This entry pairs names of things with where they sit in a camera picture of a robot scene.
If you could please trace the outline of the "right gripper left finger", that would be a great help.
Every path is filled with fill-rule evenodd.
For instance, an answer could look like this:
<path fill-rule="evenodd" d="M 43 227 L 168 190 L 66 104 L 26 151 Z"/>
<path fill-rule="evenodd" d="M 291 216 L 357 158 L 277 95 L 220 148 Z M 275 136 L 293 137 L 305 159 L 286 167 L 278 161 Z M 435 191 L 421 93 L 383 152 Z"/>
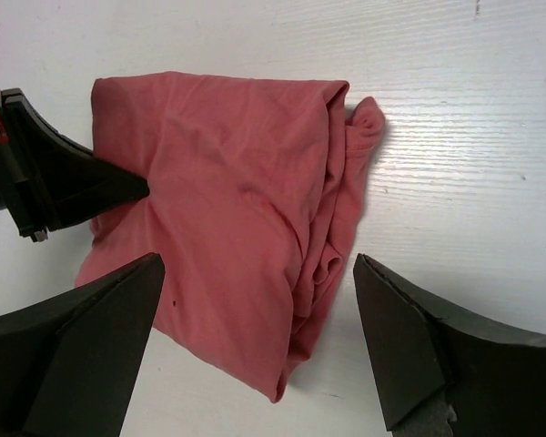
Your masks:
<path fill-rule="evenodd" d="M 0 316 L 0 436 L 119 435 L 164 276 L 149 253 Z"/>

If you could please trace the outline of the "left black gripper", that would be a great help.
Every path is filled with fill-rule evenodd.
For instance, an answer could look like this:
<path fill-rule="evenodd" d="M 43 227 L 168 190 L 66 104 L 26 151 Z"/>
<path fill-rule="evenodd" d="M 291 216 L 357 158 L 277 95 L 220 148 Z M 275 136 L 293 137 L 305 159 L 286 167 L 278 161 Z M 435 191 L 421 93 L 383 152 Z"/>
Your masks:
<path fill-rule="evenodd" d="M 148 195 L 145 178 L 60 134 L 21 89 L 0 89 L 0 211 L 21 237 L 45 241 Z"/>

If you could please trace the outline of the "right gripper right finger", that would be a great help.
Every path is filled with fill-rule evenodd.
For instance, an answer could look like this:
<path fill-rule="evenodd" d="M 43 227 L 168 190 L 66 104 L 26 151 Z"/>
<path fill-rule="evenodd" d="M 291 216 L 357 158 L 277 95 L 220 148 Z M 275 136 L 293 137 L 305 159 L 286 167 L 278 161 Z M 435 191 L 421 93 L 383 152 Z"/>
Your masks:
<path fill-rule="evenodd" d="M 359 314 L 395 436 L 546 436 L 546 334 L 430 293 L 361 254 Z"/>

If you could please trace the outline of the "red t-shirt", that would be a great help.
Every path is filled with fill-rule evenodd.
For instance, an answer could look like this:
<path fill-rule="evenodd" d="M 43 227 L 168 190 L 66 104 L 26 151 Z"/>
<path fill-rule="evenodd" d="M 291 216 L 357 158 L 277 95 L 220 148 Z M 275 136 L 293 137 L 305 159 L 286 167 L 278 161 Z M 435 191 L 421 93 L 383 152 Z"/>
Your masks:
<path fill-rule="evenodd" d="M 94 218 L 83 285 L 148 252 L 155 328 L 279 401 L 330 313 L 386 120 L 344 80 L 165 72 L 99 78 L 96 157 L 149 193 Z"/>

